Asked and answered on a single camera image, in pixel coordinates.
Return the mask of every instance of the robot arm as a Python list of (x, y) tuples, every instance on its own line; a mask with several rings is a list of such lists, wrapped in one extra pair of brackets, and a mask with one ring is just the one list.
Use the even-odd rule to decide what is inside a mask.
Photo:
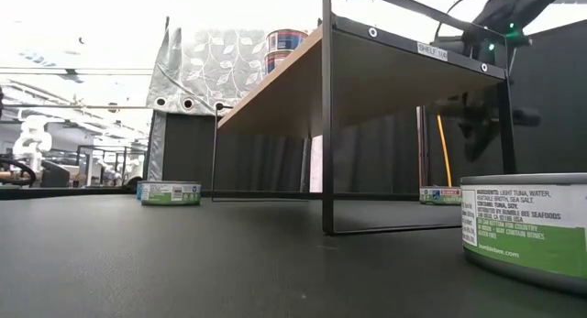
[[(472, 23), (505, 35), (508, 61), (511, 62), (516, 47), (531, 43), (524, 36), (524, 27), (554, 1), (556, 0), (489, 0)], [(477, 41), (472, 33), (464, 32), (459, 43), (458, 49), (462, 49), (460, 53), (472, 55), (483, 62), (494, 62), (494, 51), (482, 49), (482, 42)], [(437, 42), (440, 47), (443, 44), (455, 46), (454, 42)], [(493, 88), (483, 93), (473, 93), (472, 96), (465, 93), (460, 99), (455, 97), (457, 99), (452, 102), (437, 105), (439, 114), (460, 119), (460, 129), (466, 139), (465, 156), (470, 161), (478, 159), (491, 141), (499, 135), (498, 99), (492, 90)], [(540, 123), (540, 116), (535, 111), (516, 109), (513, 117), (514, 124), (518, 126), (538, 126)]]
[(28, 116), (20, 126), (20, 137), (13, 147), (15, 158), (29, 159), (28, 165), (35, 172), (41, 170), (42, 152), (47, 152), (52, 147), (51, 134), (45, 132), (47, 121), (42, 116)]

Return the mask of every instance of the black wall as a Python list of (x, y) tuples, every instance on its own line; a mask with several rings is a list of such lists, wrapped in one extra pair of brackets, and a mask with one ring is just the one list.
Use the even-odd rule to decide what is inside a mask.
[[(218, 134), (218, 190), (300, 190), (303, 140)], [(213, 139), (213, 117), (167, 115), (163, 179), (209, 189)], [(348, 128), (335, 141), (336, 192), (417, 192), (415, 112)]]
[[(537, 33), (533, 46), (519, 49), (512, 69), (512, 105), (532, 107), (539, 127), (515, 127), (521, 173), (587, 171), (587, 21)], [(446, 184), (436, 117), (430, 115), (432, 182)], [(500, 139), (474, 163), (464, 159), (457, 122), (443, 119), (452, 178), (502, 173)]]

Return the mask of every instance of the shelf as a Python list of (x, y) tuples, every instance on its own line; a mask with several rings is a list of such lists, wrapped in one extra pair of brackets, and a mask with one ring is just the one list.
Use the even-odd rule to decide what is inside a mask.
[[(480, 90), (505, 78), (503, 69), (451, 51), (436, 49), (434, 53), (435, 48), (427, 44), (343, 17), (335, 16), (334, 24), (335, 129)], [(290, 137), (321, 135), (321, 42), (319, 27), (223, 117), (219, 129)]]

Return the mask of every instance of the can rim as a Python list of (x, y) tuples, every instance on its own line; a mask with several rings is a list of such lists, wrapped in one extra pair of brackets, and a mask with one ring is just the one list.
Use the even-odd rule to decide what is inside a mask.
[(287, 52), (287, 56), (290, 55), (290, 53), (294, 52), (292, 49), (281, 49), (281, 50), (275, 50), (275, 51), (271, 51), (269, 53), (267, 53), (265, 55), (265, 58), (270, 57), (270, 56), (274, 56), (276, 54), (278, 54), (279, 52)]
[(290, 31), (294, 31), (294, 32), (302, 33), (302, 34), (304, 34), (304, 35), (306, 35), (306, 36), (308, 36), (308, 35), (309, 35), (308, 33), (304, 32), (303, 30), (300, 30), (300, 29), (292, 29), (292, 28), (281, 28), (281, 29), (275, 29), (275, 30), (273, 30), (272, 32), (270, 32), (269, 34), (267, 34), (267, 38), (268, 38), (268, 37), (269, 37), (271, 34), (275, 34), (275, 33), (281, 32), (281, 31), (285, 31), (285, 30), (290, 30)]
[(587, 184), (587, 173), (543, 173), (543, 174), (517, 174), (517, 175), (492, 175), (470, 176), (460, 179), (460, 185), (570, 185)]

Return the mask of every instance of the white robot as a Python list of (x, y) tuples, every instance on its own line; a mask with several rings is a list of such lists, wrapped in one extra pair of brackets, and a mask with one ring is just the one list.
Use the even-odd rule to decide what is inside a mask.
[(104, 179), (107, 181), (122, 180), (122, 175), (114, 170), (114, 167), (107, 164), (103, 159), (99, 159), (97, 163), (104, 168)]
[[(127, 161), (127, 165), (125, 167), (125, 175), (127, 176), (127, 175), (131, 174), (133, 172), (133, 169), (135, 169), (139, 165), (140, 165), (139, 159), (129, 159)], [(120, 161), (118, 162), (117, 172), (122, 173), (122, 164), (120, 163)]]
[(45, 132), (45, 125), (50, 120), (42, 115), (27, 116), (20, 126), (20, 137), (13, 147), (15, 159), (27, 159), (28, 166), (35, 172), (41, 171), (43, 152), (53, 145), (50, 133)]

